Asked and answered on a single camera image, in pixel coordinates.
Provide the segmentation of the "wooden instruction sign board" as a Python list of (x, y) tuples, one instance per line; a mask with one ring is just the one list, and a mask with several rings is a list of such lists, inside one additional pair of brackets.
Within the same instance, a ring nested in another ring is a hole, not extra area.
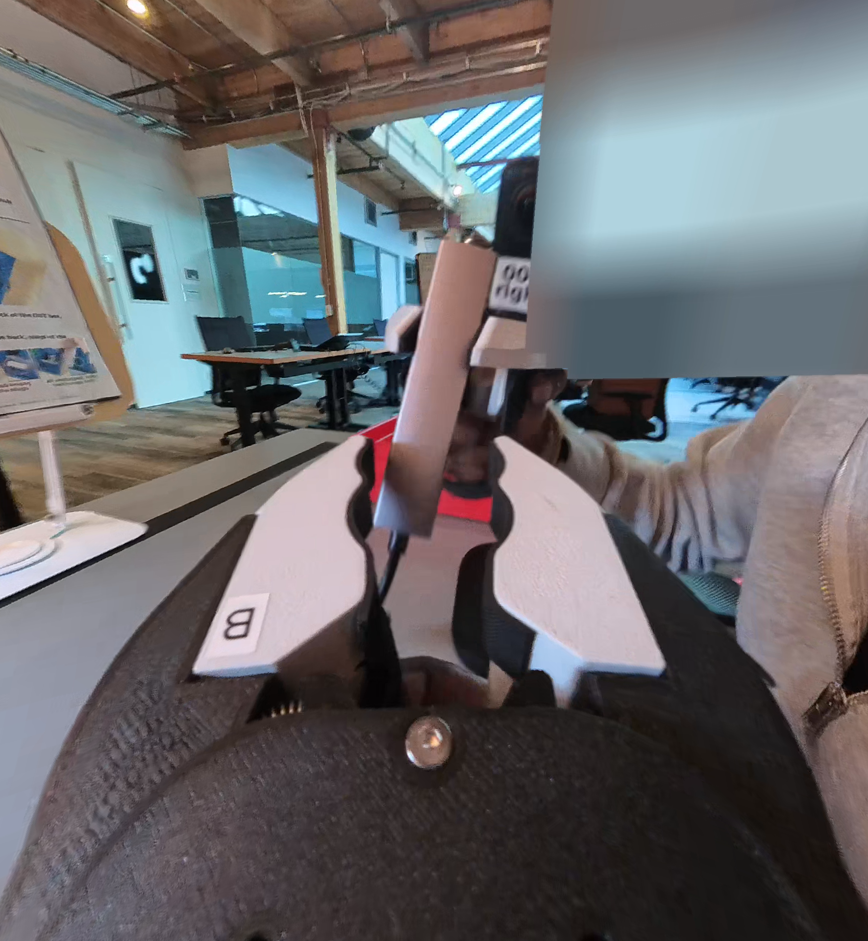
[(82, 256), (0, 129), (0, 438), (121, 417), (133, 383)]

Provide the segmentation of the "person's right hand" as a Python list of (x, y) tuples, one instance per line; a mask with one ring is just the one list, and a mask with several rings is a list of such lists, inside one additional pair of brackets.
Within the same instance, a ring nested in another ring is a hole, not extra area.
[(479, 499), (487, 496), (492, 442), (509, 437), (526, 450), (556, 465), (568, 447), (552, 402), (564, 390), (563, 370), (519, 371), (499, 416), (489, 417), (482, 400), (488, 400), (493, 373), (474, 370), (456, 417), (444, 467), (444, 485), (454, 496)]

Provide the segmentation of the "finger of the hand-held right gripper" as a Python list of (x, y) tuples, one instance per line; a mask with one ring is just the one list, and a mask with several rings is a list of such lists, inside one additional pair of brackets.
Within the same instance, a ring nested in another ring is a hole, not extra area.
[(384, 349), (397, 355), (411, 355), (416, 349), (423, 315), (423, 305), (405, 304), (387, 319)]
[(547, 368), (547, 354), (527, 346), (524, 321), (489, 316), (471, 349), (469, 413), (477, 419), (516, 421), (534, 372)]

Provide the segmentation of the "person in grey hoodie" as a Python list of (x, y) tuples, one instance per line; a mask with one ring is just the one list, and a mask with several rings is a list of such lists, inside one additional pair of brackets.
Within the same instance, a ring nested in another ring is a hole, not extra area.
[(868, 905), (868, 692), (840, 692), (868, 627), (868, 375), (789, 380), (733, 438), (725, 467), (757, 496), (738, 639)]

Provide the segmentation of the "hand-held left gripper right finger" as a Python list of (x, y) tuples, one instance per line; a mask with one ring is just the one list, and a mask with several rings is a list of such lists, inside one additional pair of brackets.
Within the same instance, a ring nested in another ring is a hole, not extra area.
[(489, 453), (490, 543), (463, 558), (451, 621), (461, 663), (532, 673), (571, 705), (590, 675), (663, 676), (666, 662), (597, 503), (508, 437)]

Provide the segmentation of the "brown office chair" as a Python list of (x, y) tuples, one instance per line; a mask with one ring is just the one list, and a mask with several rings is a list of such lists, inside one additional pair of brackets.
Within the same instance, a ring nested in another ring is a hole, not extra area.
[(667, 438), (668, 378), (580, 380), (567, 388), (563, 415), (584, 431), (614, 441), (663, 442)]

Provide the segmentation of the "person's right forearm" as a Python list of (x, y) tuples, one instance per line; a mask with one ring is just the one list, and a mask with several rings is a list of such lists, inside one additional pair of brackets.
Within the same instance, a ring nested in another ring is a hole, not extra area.
[(547, 454), (673, 570), (743, 563), (752, 580), (762, 570), (810, 579), (838, 464), (824, 442), (836, 389), (827, 377), (790, 378), (755, 417), (701, 433), (669, 464), (581, 432), (549, 407)]

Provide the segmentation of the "wooden top office desk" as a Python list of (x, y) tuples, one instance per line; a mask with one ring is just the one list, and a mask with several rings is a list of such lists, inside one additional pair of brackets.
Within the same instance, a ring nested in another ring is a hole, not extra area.
[(364, 429), (365, 425), (351, 420), (346, 379), (344, 376), (335, 377), (334, 373), (354, 369), (364, 359), (380, 351), (379, 347), (358, 343), (345, 349), (322, 351), (250, 349), (245, 352), (193, 352), (181, 354), (181, 359), (219, 367), (223, 375), (229, 376), (232, 390), (231, 401), (227, 407), (236, 415), (241, 447), (249, 447), (256, 443), (258, 437), (252, 417), (260, 415), (261, 409), (252, 405), (252, 395), (248, 392), (247, 384), (241, 379), (242, 371), (257, 368), (260, 371), (274, 369), (281, 375), (328, 373), (329, 381), (325, 383), (324, 390), (327, 399), (324, 422), (315, 427), (325, 427), (329, 431), (356, 432)]

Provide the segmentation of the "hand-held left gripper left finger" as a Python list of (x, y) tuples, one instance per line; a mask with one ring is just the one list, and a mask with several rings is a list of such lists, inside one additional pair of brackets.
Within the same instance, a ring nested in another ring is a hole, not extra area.
[(365, 676), (373, 478), (373, 443), (354, 436), (263, 504), (193, 663), (194, 676)]

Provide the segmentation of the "sign holder stand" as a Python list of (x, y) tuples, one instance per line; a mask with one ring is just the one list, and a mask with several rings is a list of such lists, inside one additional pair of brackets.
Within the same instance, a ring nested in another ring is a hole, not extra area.
[(0, 533), (0, 603), (125, 547), (145, 535), (142, 523), (67, 508), (53, 431), (38, 433), (47, 514)]

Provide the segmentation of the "red plastic storage bin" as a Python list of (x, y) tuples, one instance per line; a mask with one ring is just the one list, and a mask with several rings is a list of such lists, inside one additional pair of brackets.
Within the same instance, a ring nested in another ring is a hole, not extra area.
[[(362, 437), (372, 441), (374, 483), (370, 498), (373, 507), (377, 505), (382, 488), (396, 421), (396, 417), (391, 417), (358, 432)], [(439, 515), (474, 522), (489, 522), (492, 507), (490, 489), (486, 487), (485, 496), (464, 496), (458, 492), (460, 487), (448, 488), (448, 485), (453, 484), (455, 482), (452, 480), (444, 483), (444, 488), (440, 493)]]

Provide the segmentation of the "person's left hand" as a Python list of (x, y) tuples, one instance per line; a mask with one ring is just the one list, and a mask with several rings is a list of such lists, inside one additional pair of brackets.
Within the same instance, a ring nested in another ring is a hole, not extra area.
[(404, 704), (411, 708), (489, 707), (486, 679), (462, 665), (430, 656), (400, 661)]

